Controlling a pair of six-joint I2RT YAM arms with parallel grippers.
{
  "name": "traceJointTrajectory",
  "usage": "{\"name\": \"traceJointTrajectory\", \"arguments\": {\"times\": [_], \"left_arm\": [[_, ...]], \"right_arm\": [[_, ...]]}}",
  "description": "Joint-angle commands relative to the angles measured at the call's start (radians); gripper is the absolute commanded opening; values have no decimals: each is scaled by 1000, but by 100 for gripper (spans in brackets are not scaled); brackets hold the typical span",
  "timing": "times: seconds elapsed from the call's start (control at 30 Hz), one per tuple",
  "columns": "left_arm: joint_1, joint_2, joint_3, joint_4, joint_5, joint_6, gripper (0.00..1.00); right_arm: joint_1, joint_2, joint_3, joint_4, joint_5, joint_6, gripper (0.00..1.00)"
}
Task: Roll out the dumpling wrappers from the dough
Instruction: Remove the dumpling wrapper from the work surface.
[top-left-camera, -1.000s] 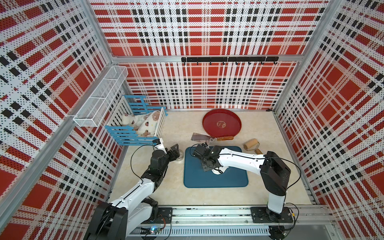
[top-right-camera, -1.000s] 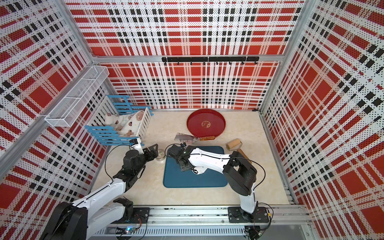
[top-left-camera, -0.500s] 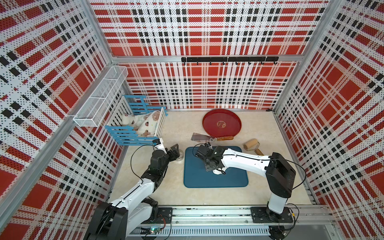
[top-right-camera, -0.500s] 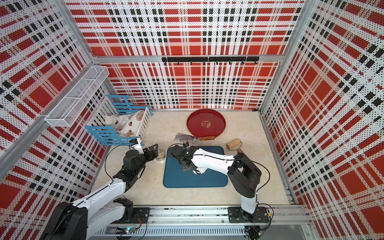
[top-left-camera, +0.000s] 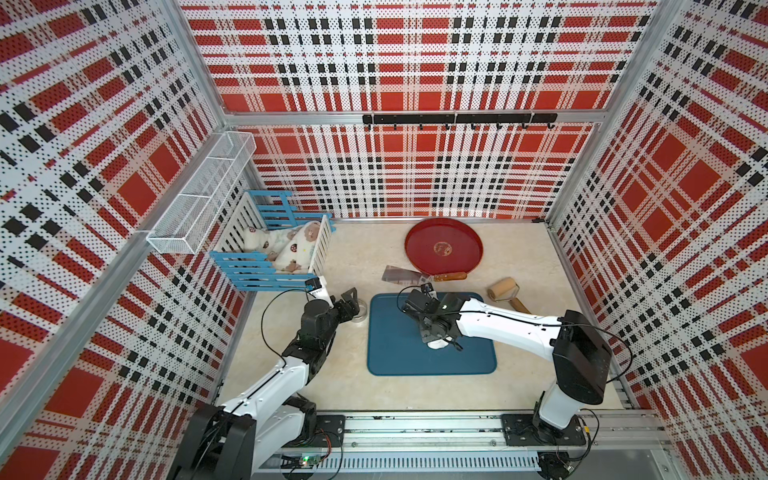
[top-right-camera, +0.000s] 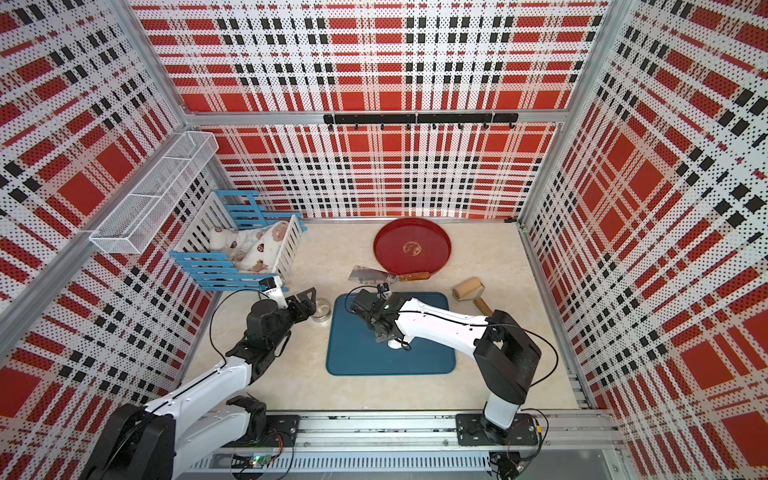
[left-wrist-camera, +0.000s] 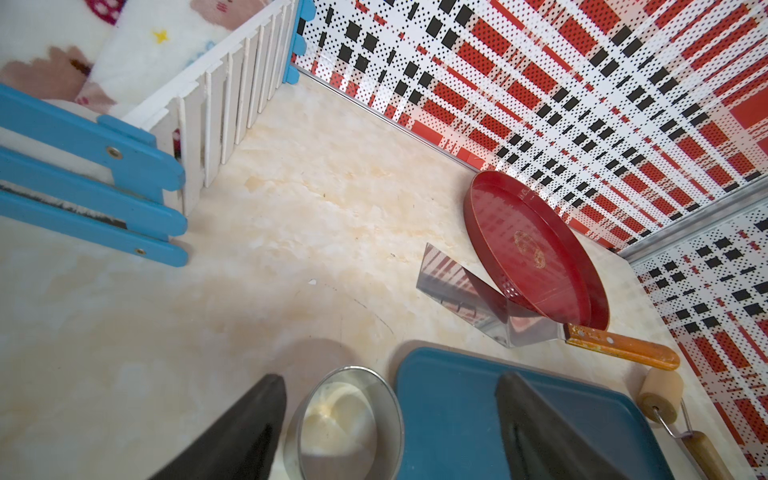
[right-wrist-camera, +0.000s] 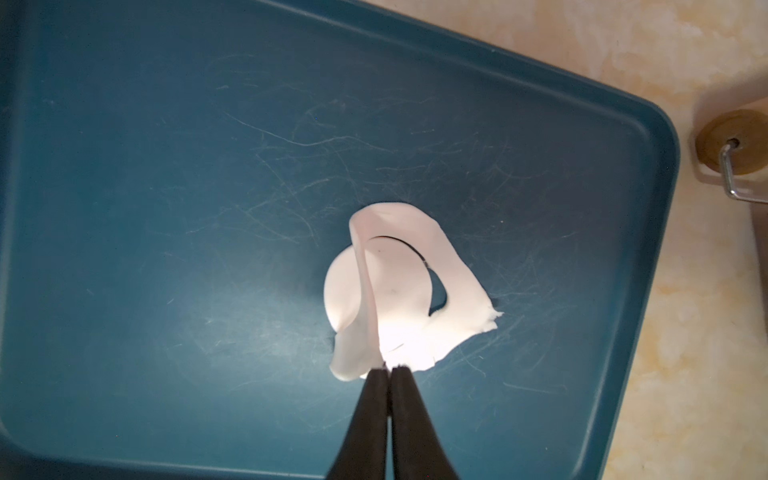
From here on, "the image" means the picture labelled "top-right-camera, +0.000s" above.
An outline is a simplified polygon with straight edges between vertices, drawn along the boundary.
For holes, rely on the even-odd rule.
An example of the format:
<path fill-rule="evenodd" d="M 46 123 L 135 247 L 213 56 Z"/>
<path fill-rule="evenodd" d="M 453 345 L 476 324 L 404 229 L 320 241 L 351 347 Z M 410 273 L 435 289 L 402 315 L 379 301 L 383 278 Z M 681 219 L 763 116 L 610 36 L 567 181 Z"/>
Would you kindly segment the small glass bowl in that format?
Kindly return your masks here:
<path fill-rule="evenodd" d="M 332 318 L 332 315 L 333 309 L 330 303 L 326 299 L 318 299 L 311 320 L 316 323 L 325 323 Z"/>

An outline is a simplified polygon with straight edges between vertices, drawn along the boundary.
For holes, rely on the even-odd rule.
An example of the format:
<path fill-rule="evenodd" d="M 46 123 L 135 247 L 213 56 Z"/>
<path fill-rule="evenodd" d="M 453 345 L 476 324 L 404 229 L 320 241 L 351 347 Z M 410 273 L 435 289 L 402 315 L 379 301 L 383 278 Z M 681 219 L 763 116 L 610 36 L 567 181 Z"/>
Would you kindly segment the knife with wooden handle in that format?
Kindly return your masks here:
<path fill-rule="evenodd" d="M 349 281 L 357 282 L 362 285 L 394 284 L 397 282 L 414 282 L 429 280 L 429 272 L 417 272 L 408 274 L 393 274 L 384 270 L 373 269 L 360 265 L 355 265 L 348 277 Z"/>

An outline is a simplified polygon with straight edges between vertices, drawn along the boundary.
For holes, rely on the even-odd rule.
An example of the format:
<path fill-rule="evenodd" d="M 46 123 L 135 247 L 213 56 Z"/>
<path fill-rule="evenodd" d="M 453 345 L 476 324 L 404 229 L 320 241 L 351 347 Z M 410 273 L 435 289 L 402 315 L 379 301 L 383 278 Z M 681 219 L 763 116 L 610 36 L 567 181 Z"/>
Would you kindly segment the teal plastic tray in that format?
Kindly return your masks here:
<path fill-rule="evenodd" d="M 453 349 L 417 338 L 411 349 L 393 349 L 375 341 L 365 322 L 345 308 L 354 295 L 334 302 L 326 370 L 334 376 L 443 375 L 456 366 Z"/>

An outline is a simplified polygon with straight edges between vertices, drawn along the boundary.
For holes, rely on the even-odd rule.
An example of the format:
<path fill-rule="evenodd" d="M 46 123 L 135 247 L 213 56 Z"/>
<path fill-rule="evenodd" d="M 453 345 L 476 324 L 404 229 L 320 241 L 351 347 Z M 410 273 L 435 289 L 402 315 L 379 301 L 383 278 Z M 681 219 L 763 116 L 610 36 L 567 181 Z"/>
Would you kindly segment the wooden rolling pin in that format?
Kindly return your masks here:
<path fill-rule="evenodd" d="M 493 310 L 488 306 L 482 295 L 485 285 L 478 277 L 471 277 L 452 289 L 452 295 L 459 302 L 471 302 L 483 315 L 490 317 Z"/>

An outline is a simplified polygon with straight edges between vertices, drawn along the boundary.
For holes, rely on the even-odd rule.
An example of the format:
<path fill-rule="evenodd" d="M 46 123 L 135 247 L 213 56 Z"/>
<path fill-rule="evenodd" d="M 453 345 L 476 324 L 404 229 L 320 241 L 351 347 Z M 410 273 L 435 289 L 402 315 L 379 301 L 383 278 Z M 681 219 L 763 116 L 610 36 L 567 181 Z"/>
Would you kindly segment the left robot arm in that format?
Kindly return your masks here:
<path fill-rule="evenodd" d="M 110 415 L 81 478 L 176 479 L 232 442 L 276 436 L 285 444 L 290 433 L 271 427 L 265 403 L 245 390 L 283 354 L 293 326 L 316 311 L 314 288 L 262 295 L 242 337 L 214 366 L 156 400 L 125 404 Z"/>

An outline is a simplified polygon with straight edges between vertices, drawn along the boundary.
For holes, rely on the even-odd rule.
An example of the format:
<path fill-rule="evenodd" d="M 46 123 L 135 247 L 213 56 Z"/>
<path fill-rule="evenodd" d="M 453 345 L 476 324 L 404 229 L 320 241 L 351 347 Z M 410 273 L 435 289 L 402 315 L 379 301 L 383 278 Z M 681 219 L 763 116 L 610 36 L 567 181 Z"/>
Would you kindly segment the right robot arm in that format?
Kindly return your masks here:
<path fill-rule="evenodd" d="M 489 390 L 485 423 L 498 431 L 513 426 L 534 384 L 542 357 L 533 333 L 506 312 L 470 316 L 440 309 L 405 293 L 360 290 L 347 306 L 381 342 L 409 347 L 424 339 L 472 358 Z"/>

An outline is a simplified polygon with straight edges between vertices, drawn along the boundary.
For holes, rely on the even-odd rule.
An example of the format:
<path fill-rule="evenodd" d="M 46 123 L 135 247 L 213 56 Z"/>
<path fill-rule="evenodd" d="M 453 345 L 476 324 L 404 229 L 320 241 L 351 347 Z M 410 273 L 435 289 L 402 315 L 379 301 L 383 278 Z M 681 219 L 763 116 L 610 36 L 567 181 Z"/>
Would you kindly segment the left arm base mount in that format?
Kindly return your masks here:
<path fill-rule="evenodd" d="M 290 448 L 297 438 L 300 419 L 299 415 L 258 415 L 250 421 L 244 435 L 226 443 L 224 448 Z"/>

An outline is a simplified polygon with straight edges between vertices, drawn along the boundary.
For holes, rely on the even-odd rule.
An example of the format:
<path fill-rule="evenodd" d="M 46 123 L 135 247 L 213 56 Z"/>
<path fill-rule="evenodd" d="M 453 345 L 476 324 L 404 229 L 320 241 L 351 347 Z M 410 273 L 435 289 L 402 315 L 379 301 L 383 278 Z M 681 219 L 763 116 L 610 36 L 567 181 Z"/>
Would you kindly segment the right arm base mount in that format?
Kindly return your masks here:
<path fill-rule="evenodd" d="M 533 417 L 517 414 L 512 424 L 502 429 L 482 414 L 457 414 L 455 416 L 457 440 L 460 446 L 536 446 L 539 436 Z"/>

